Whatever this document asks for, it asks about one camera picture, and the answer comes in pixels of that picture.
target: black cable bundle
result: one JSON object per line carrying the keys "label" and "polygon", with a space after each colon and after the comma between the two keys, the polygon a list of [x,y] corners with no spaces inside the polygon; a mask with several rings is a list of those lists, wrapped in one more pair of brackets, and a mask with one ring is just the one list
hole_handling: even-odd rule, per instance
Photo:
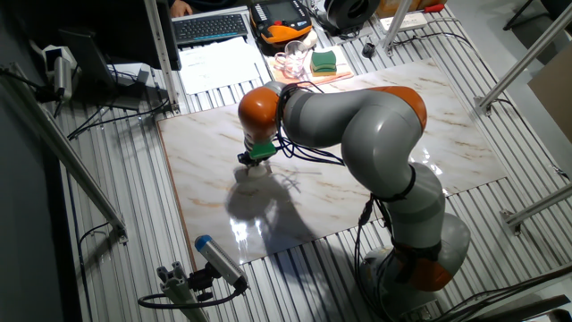
{"label": "black cable bundle", "polygon": [[136,116],[143,116],[146,114],[153,114],[155,112],[157,112],[159,109],[165,107],[167,104],[169,103],[169,99],[166,99],[162,104],[160,104],[157,107],[153,107],[150,110],[146,111],[146,112],[139,112],[133,115],[127,115],[127,116],[123,116],[123,117],[118,117],[118,118],[114,118],[112,120],[107,120],[107,121],[103,121],[103,122],[97,122],[97,123],[92,123],[88,126],[86,126],[87,123],[89,123],[89,121],[91,121],[91,119],[93,119],[97,114],[99,114],[99,112],[103,109],[103,107],[99,107],[97,109],[97,111],[92,114],[88,120],[86,122],[84,122],[82,125],[80,125],[80,127],[78,127],[77,129],[75,129],[74,131],[72,131],[69,135],[68,135],[68,140],[74,140],[77,137],[79,137],[84,131],[87,131],[88,129],[98,126],[98,125],[103,125],[103,124],[107,124],[107,123],[111,123],[111,122],[117,122],[120,120],[125,120],[131,117],[136,117]]}
{"label": "black cable bundle", "polygon": [[334,154],[326,151],[322,151],[318,148],[308,148],[304,146],[300,146],[299,144],[291,141],[288,137],[282,135],[282,118],[284,115],[284,107],[286,106],[286,102],[291,97],[291,95],[296,92],[297,90],[306,90],[304,87],[300,87],[300,84],[311,84],[321,93],[324,93],[321,89],[319,89],[313,82],[311,81],[301,81],[297,83],[292,83],[286,85],[280,96],[278,98],[278,106],[276,107],[276,140],[278,140],[278,148],[281,150],[287,158],[297,157],[302,160],[310,161],[310,162],[318,162],[318,163],[326,163],[331,165],[342,165],[345,166],[343,160],[340,157],[335,156]]}
{"label": "black cable bundle", "polygon": [[[354,278],[356,280],[357,288],[359,289],[361,296],[366,301],[367,306],[370,308],[370,310],[372,310],[381,320],[391,321],[390,316],[387,314],[387,312],[385,312],[385,308],[383,307],[383,303],[382,303],[382,299],[380,297],[379,290],[380,290],[380,285],[381,285],[382,280],[383,280],[382,279],[382,275],[383,275],[382,269],[385,269],[387,267],[387,265],[389,265],[389,263],[387,265],[385,265],[385,263],[386,263],[386,261],[391,260],[393,258],[393,250],[391,251],[390,254],[387,255],[386,258],[383,259],[383,262],[378,267],[377,272],[375,272],[379,279],[377,282],[377,286],[374,288],[374,294],[376,294],[376,296],[374,297],[373,300],[367,295],[366,290],[364,288],[364,285],[361,284],[361,272],[359,271],[359,261],[361,258],[361,249],[360,249],[361,231],[362,231],[362,227],[365,224],[367,224],[367,222],[369,222],[369,217],[371,216],[372,211],[374,210],[374,206],[377,206],[378,208],[380,208],[380,210],[382,211],[383,214],[389,214],[385,205],[378,198],[376,198],[373,194],[371,194],[369,197],[369,201],[367,201],[366,206],[364,207],[364,210],[362,211],[362,214],[359,217],[359,220],[357,221],[356,246],[354,249]],[[386,222],[386,225],[389,227],[389,230],[391,231],[391,225],[389,225],[388,222]]]}

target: glass cup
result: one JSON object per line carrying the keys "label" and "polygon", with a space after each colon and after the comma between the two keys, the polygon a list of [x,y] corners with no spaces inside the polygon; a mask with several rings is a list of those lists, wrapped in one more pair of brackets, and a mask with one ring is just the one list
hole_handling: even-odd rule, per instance
{"label": "glass cup", "polygon": [[298,78],[304,71],[304,60],[310,49],[301,41],[289,42],[284,51],[274,55],[274,68],[282,70],[287,78]]}

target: black screen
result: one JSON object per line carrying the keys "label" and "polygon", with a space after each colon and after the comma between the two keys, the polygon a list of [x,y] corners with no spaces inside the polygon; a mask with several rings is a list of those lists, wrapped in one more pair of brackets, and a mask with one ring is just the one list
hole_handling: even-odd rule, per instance
{"label": "black screen", "polygon": [[299,12],[294,8],[292,2],[267,4],[266,7],[270,16],[275,20],[296,21],[300,19]]}

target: person's hand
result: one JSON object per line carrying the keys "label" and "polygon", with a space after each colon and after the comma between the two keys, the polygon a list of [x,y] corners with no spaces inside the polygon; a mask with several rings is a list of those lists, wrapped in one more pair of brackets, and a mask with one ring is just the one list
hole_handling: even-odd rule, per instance
{"label": "person's hand", "polygon": [[182,0],[175,0],[175,3],[171,6],[171,17],[182,17],[185,14],[193,14],[193,10],[190,9],[190,5]]}

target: orange device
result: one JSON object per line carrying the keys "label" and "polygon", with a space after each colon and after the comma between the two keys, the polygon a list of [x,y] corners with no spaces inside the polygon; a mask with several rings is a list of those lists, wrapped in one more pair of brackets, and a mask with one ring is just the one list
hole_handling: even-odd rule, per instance
{"label": "orange device", "polygon": [[297,0],[253,4],[250,6],[250,21],[257,35],[268,44],[302,38],[312,29],[310,13]]}

